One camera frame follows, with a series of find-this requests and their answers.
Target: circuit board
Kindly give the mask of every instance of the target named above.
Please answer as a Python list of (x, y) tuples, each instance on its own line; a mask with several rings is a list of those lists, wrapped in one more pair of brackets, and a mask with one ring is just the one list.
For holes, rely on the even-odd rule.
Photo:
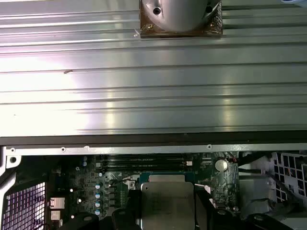
[[(140, 189), (148, 175), (174, 173), (185, 174), (195, 186), (209, 187), (216, 207), (238, 212), (238, 165), (232, 158), (236, 152), (78, 157), (78, 165), (66, 172), (66, 186), (75, 188), (69, 215), (89, 212), (102, 219), (110, 208), (125, 207), (129, 189)], [(215, 167), (220, 159), (227, 162), (224, 172)]]

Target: metal plate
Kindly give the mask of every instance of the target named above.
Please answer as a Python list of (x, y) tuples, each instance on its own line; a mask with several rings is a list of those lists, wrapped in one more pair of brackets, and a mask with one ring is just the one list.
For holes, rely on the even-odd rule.
[(189, 182), (144, 183), (142, 228), (194, 230), (194, 186)]
[(146, 147), (101, 147), (101, 148), (28, 148), (3, 147), (5, 156), (51, 156), (51, 155), (96, 155), (96, 154), (155, 154), (155, 153), (198, 153), (227, 151), (279, 151), (306, 150), (307, 143), (242, 144), (242, 145), (190, 145), (190, 146), (146, 146)]
[(139, 8), (1, 2), (0, 136), (307, 129), (305, 8), (223, 0), (225, 36), (171, 40)]
[(150, 175), (150, 182), (184, 182), (184, 175)]

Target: motherboard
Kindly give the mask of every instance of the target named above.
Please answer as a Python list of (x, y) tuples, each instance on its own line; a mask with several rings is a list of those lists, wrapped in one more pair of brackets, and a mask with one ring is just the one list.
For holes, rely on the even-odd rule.
[(89, 212), (103, 219), (125, 207), (129, 190), (141, 189), (151, 175), (183, 175), (206, 189), (217, 208), (238, 212), (236, 158), (236, 152), (75, 156), (63, 163), (56, 188), (69, 192), (68, 218)]

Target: reflective metal surface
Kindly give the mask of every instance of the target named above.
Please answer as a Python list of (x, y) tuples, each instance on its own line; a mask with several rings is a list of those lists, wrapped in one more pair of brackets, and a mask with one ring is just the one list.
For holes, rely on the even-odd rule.
[(47, 155), (97, 155), (97, 154), (154, 154), (154, 153), (198, 153), (225, 151), (280, 151), (306, 150), (307, 143), (289, 144), (243, 144), (243, 145), (191, 145), (191, 146), (148, 146), (148, 147), (101, 147), (101, 148), (43, 148), (16, 149), (3, 148), (5, 156), (47, 156)]
[(205, 24), (208, 0), (142, 0), (147, 16), (167, 31), (185, 32)]
[(141, 228), (194, 230), (194, 185), (190, 182), (149, 182), (141, 185)]
[(0, 2), (0, 136), (307, 129), (307, 9), (223, 0), (223, 37), (172, 40), (138, 9)]
[(228, 164), (227, 161), (223, 160), (223, 159), (219, 159), (216, 163), (215, 163), (215, 169), (219, 172), (225, 172), (228, 168)]

